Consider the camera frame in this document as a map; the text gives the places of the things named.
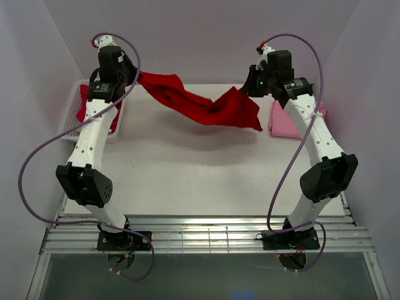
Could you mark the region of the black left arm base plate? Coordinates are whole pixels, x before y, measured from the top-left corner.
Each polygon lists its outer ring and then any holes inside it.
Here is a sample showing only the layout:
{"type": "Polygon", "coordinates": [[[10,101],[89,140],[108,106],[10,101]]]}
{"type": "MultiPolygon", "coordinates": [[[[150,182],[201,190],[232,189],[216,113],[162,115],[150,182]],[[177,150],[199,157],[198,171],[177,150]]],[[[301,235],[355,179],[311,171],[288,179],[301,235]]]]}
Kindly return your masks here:
{"type": "Polygon", "coordinates": [[[97,239],[96,249],[98,251],[149,251],[150,245],[142,236],[127,232],[111,233],[101,231],[97,239]]]}

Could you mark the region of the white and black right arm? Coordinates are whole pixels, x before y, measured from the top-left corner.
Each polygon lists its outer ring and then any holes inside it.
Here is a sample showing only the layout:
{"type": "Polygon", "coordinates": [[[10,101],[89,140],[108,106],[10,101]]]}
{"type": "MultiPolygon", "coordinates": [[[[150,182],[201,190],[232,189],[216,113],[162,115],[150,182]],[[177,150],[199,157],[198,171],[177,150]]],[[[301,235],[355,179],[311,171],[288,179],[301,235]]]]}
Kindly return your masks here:
{"type": "Polygon", "coordinates": [[[346,154],[334,140],[311,84],[294,75],[291,53],[267,45],[256,50],[259,61],[250,66],[241,90],[250,97],[271,95],[278,101],[299,131],[311,165],[300,177],[301,197],[285,218],[282,231],[263,231],[260,239],[265,250],[319,249],[316,219],[331,199],[348,188],[358,159],[355,154],[346,154]]]}

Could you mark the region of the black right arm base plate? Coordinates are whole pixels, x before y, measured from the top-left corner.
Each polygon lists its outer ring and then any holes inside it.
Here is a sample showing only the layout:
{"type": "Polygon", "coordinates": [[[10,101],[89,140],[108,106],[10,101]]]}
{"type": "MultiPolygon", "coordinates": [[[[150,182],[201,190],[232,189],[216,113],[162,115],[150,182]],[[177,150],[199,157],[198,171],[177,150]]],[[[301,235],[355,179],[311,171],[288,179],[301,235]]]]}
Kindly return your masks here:
{"type": "Polygon", "coordinates": [[[289,250],[304,248],[317,250],[320,248],[318,236],[314,228],[306,231],[291,231],[282,234],[273,234],[271,231],[262,231],[259,237],[264,250],[289,250]]]}

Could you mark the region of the red t shirt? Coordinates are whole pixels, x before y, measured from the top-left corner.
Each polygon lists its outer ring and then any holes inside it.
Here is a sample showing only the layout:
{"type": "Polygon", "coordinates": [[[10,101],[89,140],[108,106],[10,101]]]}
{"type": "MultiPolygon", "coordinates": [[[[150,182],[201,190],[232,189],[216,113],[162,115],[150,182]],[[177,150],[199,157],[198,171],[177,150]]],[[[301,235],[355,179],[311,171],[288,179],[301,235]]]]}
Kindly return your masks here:
{"type": "Polygon", "coordinates": [[[206,126],[232,126],[263,131],[259,106],[236,87],[215,101],[189,92],[175,75],[142,72],[138,83],[159,103],[206,126]]]}

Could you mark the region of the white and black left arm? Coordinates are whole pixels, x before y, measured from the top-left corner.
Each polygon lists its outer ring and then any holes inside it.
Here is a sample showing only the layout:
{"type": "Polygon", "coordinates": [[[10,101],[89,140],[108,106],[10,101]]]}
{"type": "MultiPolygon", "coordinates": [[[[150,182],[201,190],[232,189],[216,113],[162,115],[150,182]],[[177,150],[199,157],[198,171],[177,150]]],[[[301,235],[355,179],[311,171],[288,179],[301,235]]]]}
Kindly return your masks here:
{"type": "Polygon", "coordinates": [[[128,220],[111,202],[112,181],[101,172],[106,140],[120,107],[117,102],[133,83],[136,68],[119,46],[98,48],[99,68],[89,79],[85,96],[85,125],[66,165],[59,165],[56,177],[67,197],[92,213],[99,221],[104,240],[116,249],[132,244],[128,220]]]}

